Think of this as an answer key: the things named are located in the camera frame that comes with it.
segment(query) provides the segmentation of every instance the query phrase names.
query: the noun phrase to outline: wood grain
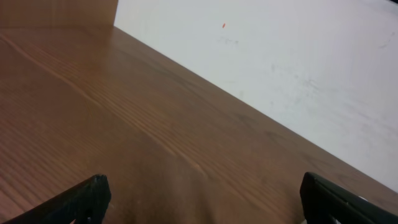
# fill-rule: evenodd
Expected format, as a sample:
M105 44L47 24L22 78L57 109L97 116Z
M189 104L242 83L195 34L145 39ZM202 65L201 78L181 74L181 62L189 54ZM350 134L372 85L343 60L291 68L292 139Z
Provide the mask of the wood grain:
M113 26L118 0L1 0L0 27Z
M392 190L117 28L1 29L0 71L0 222L97 173L105 223L299 223L306 171L398 213Z

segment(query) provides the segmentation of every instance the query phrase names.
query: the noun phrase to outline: white wall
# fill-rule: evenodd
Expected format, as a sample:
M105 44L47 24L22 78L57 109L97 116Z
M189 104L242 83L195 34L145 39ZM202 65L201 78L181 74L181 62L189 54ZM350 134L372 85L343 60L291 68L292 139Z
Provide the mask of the white wall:
M119 0L115 26L398 192L394 3Z

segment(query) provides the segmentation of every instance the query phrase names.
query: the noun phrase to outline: brown wooden surface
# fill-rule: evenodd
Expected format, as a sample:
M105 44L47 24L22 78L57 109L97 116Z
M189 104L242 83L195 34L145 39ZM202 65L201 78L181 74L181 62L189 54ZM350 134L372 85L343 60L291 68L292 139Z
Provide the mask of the brown wooden surface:
M0 0L0 27L113 26L118 0Z
M116 28L0 29L0 221L102 173L106 223L298 223L306 171L398 213L395 192Z

